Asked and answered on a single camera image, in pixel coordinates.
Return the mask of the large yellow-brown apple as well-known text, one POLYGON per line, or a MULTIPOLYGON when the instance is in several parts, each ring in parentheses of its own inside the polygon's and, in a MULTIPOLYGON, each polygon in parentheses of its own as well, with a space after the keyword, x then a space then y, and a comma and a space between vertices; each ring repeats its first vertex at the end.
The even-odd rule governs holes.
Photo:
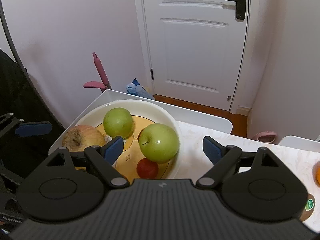
POLYGON ((68 148, 69 152, 82 152, 89 146, 105 144, 103 134, 95 127, 88 125, 74 126, 62 138, 62 146, 68 148))

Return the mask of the green apple front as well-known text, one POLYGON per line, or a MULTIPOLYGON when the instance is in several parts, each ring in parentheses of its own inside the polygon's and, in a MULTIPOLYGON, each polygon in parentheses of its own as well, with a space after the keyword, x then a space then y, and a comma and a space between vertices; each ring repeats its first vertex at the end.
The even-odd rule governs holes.
POLYGON ((105 114, 103 126, 106 134, 110 137, 121 136, 125 139, 132 133, 133 118, 127 109, 113 108, 105 114))

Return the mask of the green apple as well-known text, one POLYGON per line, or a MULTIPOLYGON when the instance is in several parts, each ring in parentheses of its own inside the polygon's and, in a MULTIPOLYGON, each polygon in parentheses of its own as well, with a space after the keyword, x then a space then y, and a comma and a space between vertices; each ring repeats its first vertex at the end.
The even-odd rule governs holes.
POLYGON ((180 147, 177 133, 164 124, 151 124, 142 129, 138 143, 142 154, 159 164, 171 160, 180 147))
POLYGON ((127 109, 113 108, 105 114, 103 126, 106 134, 110 137, 121 136, 125 139, 132 133, 133 118, 127 109))

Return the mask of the red cherry tomato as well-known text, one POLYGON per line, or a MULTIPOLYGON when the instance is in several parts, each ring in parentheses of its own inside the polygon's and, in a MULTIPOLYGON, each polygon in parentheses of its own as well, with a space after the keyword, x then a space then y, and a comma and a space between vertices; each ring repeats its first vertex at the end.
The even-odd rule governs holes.
POLYGON ((155 179, 158 174, 158 164, 144 158, 138 162, 136 171, 142 179, 155 179))

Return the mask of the brown kiwi with sticker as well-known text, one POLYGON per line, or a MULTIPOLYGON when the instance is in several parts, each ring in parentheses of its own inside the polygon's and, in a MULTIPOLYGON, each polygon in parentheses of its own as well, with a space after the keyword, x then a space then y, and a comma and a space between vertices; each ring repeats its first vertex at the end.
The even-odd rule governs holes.
POLYGON ((304 222, 306 221, 308 218, 311 217, 311 215, 313 214, 314 212, 314 209, 315 209, 315 204, 316 204, 316 201, 315 201, 315 198, 312 194, 308 194, 308 200, 306 202, 306 205, 304 207, 304 210, 299 218, 299 220, 301 222, 304 222))

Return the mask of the pink slipper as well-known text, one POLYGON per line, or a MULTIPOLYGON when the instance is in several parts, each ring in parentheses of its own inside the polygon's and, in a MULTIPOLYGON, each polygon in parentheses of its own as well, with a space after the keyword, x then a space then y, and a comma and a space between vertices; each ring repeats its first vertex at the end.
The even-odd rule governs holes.
POLYGON ((277 137, 276 132, 266 131, 266 132, 257 133, 252 137, 252 140, 272 144, 275 141, 276 137, 277 137))

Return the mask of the cream bowl with bear print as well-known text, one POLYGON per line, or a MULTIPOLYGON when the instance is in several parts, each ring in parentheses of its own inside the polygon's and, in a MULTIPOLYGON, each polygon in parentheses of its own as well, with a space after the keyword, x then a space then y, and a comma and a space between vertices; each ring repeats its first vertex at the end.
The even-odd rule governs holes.
POLYGON ((143 100, 117 100, 91 110, 80 118, 76 123, 76 126, 93 126, 97 128, 105 136, 106 141, 109 142, 112 137, 104 131, 103 119, 109 110, 117 107, 125 108, 130 112, 133 117, 134 129, 133 133, 124 140, 124 150, 114 163, 115 169, 124 175, 129 182, 133 182, 134 179, 139 178, 136 172, 136 167, 138 162, 144 158, 144 155, 142 154, 138 144, 138 135, 146 126, 153 123, 159 123, 167 125, 175 130, 180 141, 180 148, 177 154, 170 161, 164 164, 159 164, 156 179, 175 178, 182 160, 182 133, 175 119, 162 107, 143 100))

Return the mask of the pink plastic object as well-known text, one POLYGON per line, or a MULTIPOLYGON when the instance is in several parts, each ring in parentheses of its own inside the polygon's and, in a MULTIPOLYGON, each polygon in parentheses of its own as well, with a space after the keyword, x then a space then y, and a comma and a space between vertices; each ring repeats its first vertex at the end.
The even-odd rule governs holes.
POLYGON ((105 90, 112 89, 111 84, 108 80, 108 77, 105 73, 105 70, 103 68, 102 62, 100 61, 99 57, 95 52, 92 53, 93 55, 93 62, 96 67, 96 70, 100 76, 101 81, 89 81, 84 83, 84 88, 97 88, 100 89, 103 93, 105 90))

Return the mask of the blue plastic bag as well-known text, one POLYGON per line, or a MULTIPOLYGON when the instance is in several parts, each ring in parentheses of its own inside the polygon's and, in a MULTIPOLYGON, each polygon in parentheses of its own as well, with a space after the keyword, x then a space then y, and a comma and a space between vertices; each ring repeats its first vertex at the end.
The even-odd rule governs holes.
POLYGON ((149 92, 147 92, 143 86, 138 82, 137 79, 134 79, 131 83, 126 86, 126 91, 128 94, 140 96, 142 98, 154 100, 155 98, 149 92))

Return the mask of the large orange middle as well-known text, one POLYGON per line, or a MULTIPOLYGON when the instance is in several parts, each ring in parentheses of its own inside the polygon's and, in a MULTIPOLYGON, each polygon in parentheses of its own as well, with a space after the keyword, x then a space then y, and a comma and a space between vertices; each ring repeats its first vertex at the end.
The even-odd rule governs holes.
POLYGON ((315 184, 320 187, 320 161, 312 167, 312 176, 315 184))

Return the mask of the white panel door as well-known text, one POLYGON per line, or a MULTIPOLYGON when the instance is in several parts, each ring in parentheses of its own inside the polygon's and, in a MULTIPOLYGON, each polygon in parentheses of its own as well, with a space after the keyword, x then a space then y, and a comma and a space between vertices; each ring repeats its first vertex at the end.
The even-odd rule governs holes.
POLYGON ((150 92, 236 113, 245 94, 259 0, 246 18, 225 0, 135 0, 150 92))

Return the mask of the black metal stand pole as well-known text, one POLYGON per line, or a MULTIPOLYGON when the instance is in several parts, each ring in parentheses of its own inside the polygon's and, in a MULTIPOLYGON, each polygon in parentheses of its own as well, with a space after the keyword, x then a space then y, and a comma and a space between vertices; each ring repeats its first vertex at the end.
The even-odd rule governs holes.
POLYGON ((5 13, 4 13, 4 9, 3 9, 3 3, 2 0, 1 1, 1 25, 4 31, 4 35, 5 38, 7 39, 7 43, 9 45, 9 48, 12 52, 12 55, 16 61, 16 63, 19 65, 19 67, 21 68, 26 80, 28 81, 30 87, 32 88, 32 90, 34 91, 35 95, 38 97, 38 99, 41 101, 41 103, 43 104, 44 108, 46 109, 46 111, 49 113, 49 115, 51 116, 51 118, 53 118, 53 120, 60 126, 63 128, 63 125, 61 124, 61 122, 59 122, 59 120, 55 117, 55 115, 52 113, 52 111, 49 109, 49 107, 47 106, 47 104, 45 103, 45 101, 43 100, 42 96, 39 94, 39 92, 37 91, 36 87, 34 86, 26 68, 24 67, 19 54, 16 50, 16 47, 14 45, 8 24, 7 24, 7 20, 5 18, 5 13))

